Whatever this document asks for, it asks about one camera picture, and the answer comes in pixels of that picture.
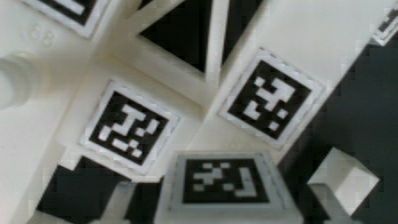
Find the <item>cylindrical object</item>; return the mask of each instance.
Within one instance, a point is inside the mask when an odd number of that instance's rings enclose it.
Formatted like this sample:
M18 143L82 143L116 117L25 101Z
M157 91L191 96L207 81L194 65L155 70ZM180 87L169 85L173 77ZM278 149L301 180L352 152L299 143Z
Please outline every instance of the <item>cylindrical object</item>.
M40 65L25 54L0 58L0 110L24 105L45 89Z

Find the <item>white cube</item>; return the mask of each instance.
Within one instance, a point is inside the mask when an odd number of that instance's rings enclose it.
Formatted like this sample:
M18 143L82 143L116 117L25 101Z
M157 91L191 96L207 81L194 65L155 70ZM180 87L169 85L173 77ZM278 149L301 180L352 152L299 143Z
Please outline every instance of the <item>white cube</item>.
M352 215L379 183L359 160L333 148L308 184L326 184Z

